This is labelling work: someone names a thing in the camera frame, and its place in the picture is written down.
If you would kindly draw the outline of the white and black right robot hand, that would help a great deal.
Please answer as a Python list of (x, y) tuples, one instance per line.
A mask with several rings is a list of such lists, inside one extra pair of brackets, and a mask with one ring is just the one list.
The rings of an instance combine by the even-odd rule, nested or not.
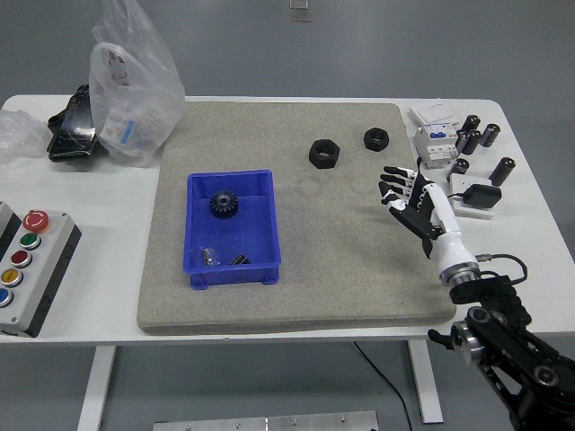
[(465, 248), (455, 213), (445, 191), (418, 171), (385, 166), (378, 183), (382, 204), (410, 232), (446, 286), (477, 280), (479, 263)]

